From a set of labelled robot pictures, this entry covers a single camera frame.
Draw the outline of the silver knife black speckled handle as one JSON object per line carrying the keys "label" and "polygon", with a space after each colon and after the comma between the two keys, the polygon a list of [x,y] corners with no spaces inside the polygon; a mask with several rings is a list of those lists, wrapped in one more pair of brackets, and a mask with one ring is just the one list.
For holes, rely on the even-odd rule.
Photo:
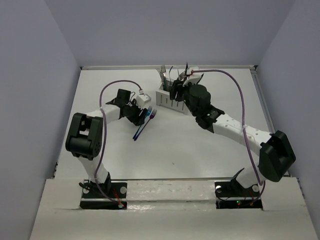
{"label": "silver knife black speckled handle", "polygon": [[187,73],[188,68],[189,68],[189,67],[188,67],[188,62],[186,62],[186,65],[185,65],[185,71],[184,71],[184,72],[185,72],[185,74]]}

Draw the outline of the purple iridescent fork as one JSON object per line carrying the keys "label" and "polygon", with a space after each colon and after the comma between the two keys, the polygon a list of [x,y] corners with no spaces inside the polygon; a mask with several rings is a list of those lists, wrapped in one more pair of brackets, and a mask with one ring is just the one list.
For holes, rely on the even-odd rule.
{"label": "purple iridescent fork", "polygon": [[148,125],[148,123],[156,116],[157,114],[157,109],[154,109],[150,115],[149,115],[149,119],[147,120],[147,122],[143,125],[143,127],[141,128],[141,130],[135,135],[135,137],[133,138],[134,141],[136,141],[139,136],[141,135],[141,133],[143,132],[143,130],[146,128],[146,126]]}

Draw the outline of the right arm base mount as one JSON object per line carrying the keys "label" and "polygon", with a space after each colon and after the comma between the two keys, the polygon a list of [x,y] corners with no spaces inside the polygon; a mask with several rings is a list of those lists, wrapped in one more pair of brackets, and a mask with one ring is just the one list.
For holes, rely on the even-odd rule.
{"label": "right arm base mount", "polygon": [[231,181],[214,183],[216,208],[222,209],[263,209],[261,192],[258,184],[249,188],[240,186],[234,189]]}

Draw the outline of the plain silver fork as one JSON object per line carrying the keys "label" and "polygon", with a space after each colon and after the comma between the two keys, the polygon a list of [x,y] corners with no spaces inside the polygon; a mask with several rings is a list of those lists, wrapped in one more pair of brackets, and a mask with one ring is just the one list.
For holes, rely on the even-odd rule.
{"label": "plain silver fork", "polygon": [[167,90],[167,78],[166,78],[166,66],[165,65],[161,65],[160,66],[160,69],[162,70],[162,72],[163,72],[163,74],[164,74],[164,76],[165,76],[165,86],[164,86],[164,91],[166,91]]}

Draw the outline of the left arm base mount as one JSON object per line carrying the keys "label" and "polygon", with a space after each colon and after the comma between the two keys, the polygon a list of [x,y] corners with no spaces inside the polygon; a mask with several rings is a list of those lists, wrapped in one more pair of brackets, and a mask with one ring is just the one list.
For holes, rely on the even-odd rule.
{"label": "left arm base mount", "polygon": [[110,189],[104,184],[97,187],[89,180],[79,182],[82,188],[79,207],[83,210],[126,210],[128,183],[124,181],[111,181]]}

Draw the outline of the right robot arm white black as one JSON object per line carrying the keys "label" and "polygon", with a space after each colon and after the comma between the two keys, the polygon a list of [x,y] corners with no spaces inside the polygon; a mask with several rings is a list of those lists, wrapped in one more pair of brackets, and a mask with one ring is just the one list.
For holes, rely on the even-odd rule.
{"label": "right robot arm white black", "polygon": [[251,186],[266,180],[279,182],[296,161],[284,132],[271,133],[237,121],[211,105],[211,94],[205,86],[177,79],[169,89],[169,97],[183,102],[202,129],[246,147],[251,165],[233,176],[230,190],[235,196],[242,196]]}

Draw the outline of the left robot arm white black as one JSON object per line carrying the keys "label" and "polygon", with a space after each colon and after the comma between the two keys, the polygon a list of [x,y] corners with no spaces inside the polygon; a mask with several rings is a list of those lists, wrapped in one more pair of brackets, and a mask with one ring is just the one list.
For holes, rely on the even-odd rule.
{"label": "left robot arm white black", "polygon": [[94,191],[101,198],[110,194],[111,176],[101,161],[107,138],[106,125],[122,118],[135,126],[144,124],[148,112],[145,104],[149,101],[151,97],[147,94],[131,98],[129,90],[119,89],[116,97],[100,109],[73,115],[65,148],[81,162],[88,175],[88,183],[82,183],[82,188]]}

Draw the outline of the silver fork black riveted handle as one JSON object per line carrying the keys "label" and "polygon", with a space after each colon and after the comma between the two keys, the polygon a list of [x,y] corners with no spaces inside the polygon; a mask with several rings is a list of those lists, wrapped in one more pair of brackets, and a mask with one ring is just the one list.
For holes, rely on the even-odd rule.
{"label": "silver fork black riveted handle", "polygon": [[186,71],[181,72],[177,77],[177,80],[182,82],[184,82],[186,79],[187,79]]}

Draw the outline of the silver fork teal marbled handle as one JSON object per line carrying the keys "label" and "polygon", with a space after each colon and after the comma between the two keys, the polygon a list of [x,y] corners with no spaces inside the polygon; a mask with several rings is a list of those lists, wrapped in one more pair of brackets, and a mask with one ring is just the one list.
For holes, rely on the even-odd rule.
{"label": "silver fork teal marbled handle", "polygon": [[164,89],[164,88],[165,88],[165,80],[166,80],[166,77],[165,77],[163,71],[162,71],[160,68],[157,68],[156,71],[158,72],[158,74],[159,74],[159,76],[160,76],[161,85],[162,85],[162,88]]}

